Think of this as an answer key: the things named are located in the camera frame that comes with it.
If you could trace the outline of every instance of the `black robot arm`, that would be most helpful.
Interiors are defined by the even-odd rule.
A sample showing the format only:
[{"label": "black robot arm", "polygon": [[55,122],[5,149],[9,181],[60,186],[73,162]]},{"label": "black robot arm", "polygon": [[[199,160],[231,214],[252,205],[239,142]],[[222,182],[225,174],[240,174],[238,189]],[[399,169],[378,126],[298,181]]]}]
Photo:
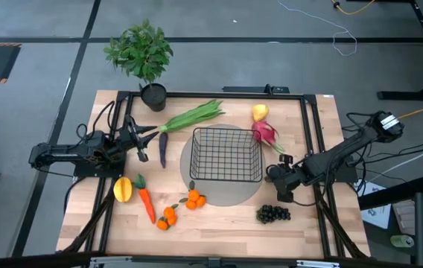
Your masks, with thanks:
[{"label": "black robot arm", "polygon": [[106,133],[95,130],[87,134],[77,144],[46,144],[41,143],[31,150],[29,164],[31,167],[52,165],[55,162],[71,162],[76,165],[74,175],[86,176],[119,176],[123,170],[127,151],[137,148],[141,162],[148,161],[144,148],[158,132],[145,137],[139,134],[153,130],[156,127],[138,126],[131,116],[124,117],[125,124],[118,130],[118,137],[113,138]]},{"label": "black robot arm", "polygon": [[299,185],[312,185],[334,181],[334,174],[351,154],[372,142],[391,142],[403,133],[404,125],[389,112],[376,112],[357,134],[324,153],[305,157],[292,167],[271,165],[267,168],[267,181],[278,191],[278,200],[293,202],[293,190]]}]

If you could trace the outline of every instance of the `black wire basket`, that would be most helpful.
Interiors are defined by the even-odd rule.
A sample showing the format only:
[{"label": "black wire basket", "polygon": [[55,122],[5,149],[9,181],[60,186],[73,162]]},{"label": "black wire basket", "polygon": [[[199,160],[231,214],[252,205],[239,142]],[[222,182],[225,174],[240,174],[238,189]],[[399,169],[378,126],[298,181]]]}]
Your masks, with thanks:
[{"label": "black wire basket", "polygon": [[208,181],[260,182],[261,144],[255,130],[198,127],[191,143],[190,177]]}]

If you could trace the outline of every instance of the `white cable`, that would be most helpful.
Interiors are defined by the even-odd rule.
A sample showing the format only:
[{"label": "white cable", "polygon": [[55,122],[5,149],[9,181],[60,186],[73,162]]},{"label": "white cable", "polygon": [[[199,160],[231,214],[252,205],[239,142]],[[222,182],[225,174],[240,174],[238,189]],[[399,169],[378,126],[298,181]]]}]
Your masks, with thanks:
[{"label": "white cable", "polygon": [[[335,27],[338,27],[338,28],[341,28],[341,29],[343,29],[344,31],[343,32],[338,32],[338,33],[335,33],[335,34],[333,34],[332,35],[332,47],[335,49],[335,50],[337,50],[342,56],[350,56],[350,55],[352,55],[352,54],[355,54],[356,52],[357,52],[357,39],[355,39],[355,37],[354,36],[352,36],[352,34],[349,32],[349,30],[347,30],[346,28],[344,28],[344,27],[342,27],[342,26],[339,26],[339,25],[337,25],[337,24],[335,24],[335,23],[333,23],[333,22],[330,22],[330,21],[328,21],[328,20],[325,20],[325,19],[323,19],[323,18],[319,18],[318,16],[313,16],[313,15],[311,15],[311,14],[308,14],[308,13],[306,13],[306,12],[304,12],[304,11],[302,11],[302,10],[297,10],[297,9],[293,9],[293,8],[289,8],[289,7],[286,7],[283,3],[281,3],[279,0],[277,0],[278,1],[278,3],[281,5],[281,6],[283,6],[284,8],[286,8],[288,11],[297,11],[297,12],[299,12],[299,13],[303,13],[303,14],[305,14],[306,16],[309,16],[309,17],[311,17],[311,18],[315,18],[315,19],[320,19],[320,20],[322,20],[323,22],[327,22],[328,24],[330,24],[330,25],[333,25],[333,26],[335,26]],[[338,34],[348,34],[353,40],[354,40],[354,51],[353,52],[351,52],[351,53],[349,53],[349,54],[344,54],[339,48],[337,48],[336,47],[336,35],[338,35]]]},{"label": "white cable", "polygon": [[411,162],[411,161],[413,161],[413,160],[417,160],[417,159],[419,159],[419,158],[420,158],[420,157],[422,157],[422,156],[423,156],[423,154],[421,154],[421,155],[419,155],[419,156],[415,156],[414,158],[412,158],[412,159],[410,159],[410,160],[407,160],[407,161],[402,162],[402,163],[400,163],[400,164],[398,164],[398,165],[396,165],[396,166],[394,166],[394,167],[391,167],[391,168],[389,168],[388,170],[385,170],[383,173],[380,173],[380,174],[378,174],[377,176],[375,176],[375,177],[371,178],[371,179],[370,179],[370,180],[368,180],[367,182],[371,182],[371,181],[373,181],[374,179],[377,179],[378,177],[380,177],[380,176],[384,175],[385,173],[387,173],[387,172],[389,172],[389,171],[391,171],[391,170],[395,170],[396,168],[401,167],[401,166],[403,166],[403,165],[405,165],[405,164],[408,164],[408,163],[410,163],[410,162]]}]

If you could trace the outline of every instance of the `potted plant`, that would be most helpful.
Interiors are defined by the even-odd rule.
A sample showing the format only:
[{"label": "potted plant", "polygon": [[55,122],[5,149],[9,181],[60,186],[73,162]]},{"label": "potted plant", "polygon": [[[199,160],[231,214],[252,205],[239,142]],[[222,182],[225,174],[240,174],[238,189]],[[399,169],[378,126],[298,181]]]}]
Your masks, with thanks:
[{"label": "potted plant", "polygon": [[133,74],[145,81],[144,88],[139,84],[145,104],[155,112],[165,108],[165,87],[154,81],[165,71],[164,66],[168,65],[174,52],[160,27],[155,29],[145,19],[142,25],[125,30],[119,40],[111,38],[110,47],[104,52],[114,68],[121,67],[128,77]]}]

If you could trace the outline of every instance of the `concrete floor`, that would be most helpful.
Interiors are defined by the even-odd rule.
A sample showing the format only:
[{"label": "concrete floor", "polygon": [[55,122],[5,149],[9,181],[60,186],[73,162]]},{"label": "concrete floor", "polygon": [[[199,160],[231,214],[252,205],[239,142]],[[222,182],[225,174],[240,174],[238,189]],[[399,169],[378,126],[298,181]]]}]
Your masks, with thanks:
[{"label": "concrete floor", "polygon": [[[423,30],[409,4],[375,3],[357,16],[344,16],[326,1],[285,1],[347,27],[355,36],[417,36]],[[423,12],[423,1],[419,1]],[[0,0],[0,36],[82,37],[93,0],[10,3]],[[347,10],[362,3],[343,2]],[[103,0],[92,29],[94,37],[117,36],[131,24],[149,18],[167,36],[331,36],[339,29],[276,1],[145,1]],[[75,128],[87,122],[98,89],[137,90],[138,80],[113,70],[102,49],[88,44],[63,124],[60,143],[75,143]],[[347,112],[389,110],[402,115],[423,108],[423,102],[380,101],[380,90],[423,88],[423,45],[359,44],[357,53],[341,57],[331,44],[173,43],[175,52],[159,83],[170,91],[215,91],[223,86],[288,86],[292,92],[333,94],[341,124]],[[27,163],[30,149],[46,141],[63,96],[78,44],[24,44],[7,84],[0,85],[0,257],[10,254],[12,240],[31,189],[34,171]],[[351,51],[352,45],[339,45]],[[405,119],[405,134],[373,152],[398,152],[423,143],[423,113]],[[401,157],[368,166],[383,171]],[[71,165],[53,171],[71,173]],[[423,159],[391,176],[423,176]],[[381,178],[391,186],[398,180]],[[48,176],[25,248],[25,255],[52,253],[62,223],[63,197],[71,180]],[[370,242],[381,260],[408,262],[408,256]]]}]

